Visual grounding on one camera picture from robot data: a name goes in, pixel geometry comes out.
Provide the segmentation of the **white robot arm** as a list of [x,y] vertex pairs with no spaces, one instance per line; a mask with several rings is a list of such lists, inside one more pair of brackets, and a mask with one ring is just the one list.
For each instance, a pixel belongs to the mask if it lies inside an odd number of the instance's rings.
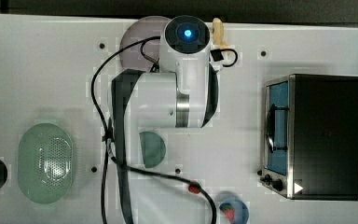
[[158,70],[126,69],[112,80],[111,119],[119,196],[126,224],[135,224],[129,173],[153,176],[131,166],[130,152],[165,155],[157,130],[201,128],[217,108],[217,74],[210,63],[211,34],[204,21],[178,16],[160,33]]

